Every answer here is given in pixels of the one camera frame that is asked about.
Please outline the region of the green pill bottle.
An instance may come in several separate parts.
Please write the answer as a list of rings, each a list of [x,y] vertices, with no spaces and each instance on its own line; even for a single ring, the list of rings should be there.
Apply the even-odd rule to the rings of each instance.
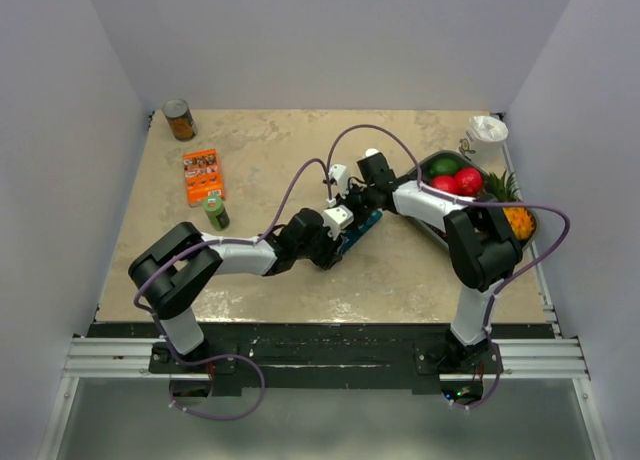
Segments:
[[[223,231],[230,225],[230,219],[222,198],[217,193],[208,195],[202,201],[203,210],[210,224],[217,230]]]

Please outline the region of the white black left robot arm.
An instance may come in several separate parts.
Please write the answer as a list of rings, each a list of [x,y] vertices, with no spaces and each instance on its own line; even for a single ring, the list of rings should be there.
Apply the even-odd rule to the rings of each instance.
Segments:
[[[207,348],[191,305],[213,276],[274,276],[299,260],[328,270],[342,259],[344,231],[352,223],[344,207],[321,213],[303,208],[275,233],[234,239],[182,222],[134,260],[128,274],[173,346],[173,362],[196,372],[206,363]]]

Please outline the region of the teal weekly pill organizer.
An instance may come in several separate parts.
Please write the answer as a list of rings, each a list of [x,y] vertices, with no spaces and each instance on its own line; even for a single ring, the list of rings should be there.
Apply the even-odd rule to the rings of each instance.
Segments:
[[[360,239],[368,233],[382,218],[381,210],[374,210],[366,220],[360,223],[351,224],[344,232],[344,243],[342,253],[346,254]]]

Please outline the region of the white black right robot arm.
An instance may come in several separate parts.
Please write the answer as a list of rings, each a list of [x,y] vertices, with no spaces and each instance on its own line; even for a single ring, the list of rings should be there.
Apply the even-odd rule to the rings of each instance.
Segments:
[[[336,204],[361,226],[372,211],[384,210],[434,227],[445,234],[453,270],[462,287],[454,320],[436,359],[440,367],[469,372],[491,344],[491,317],[499,287],[522,260],[516,238],[499,203],[478,202],[456,186],[452,193],[424,181],[416,164],[398,176],[386,157],[370,149],[357,161],[362,183],[354,185],[346,166],[329,168],[328,183],[338,189]]]

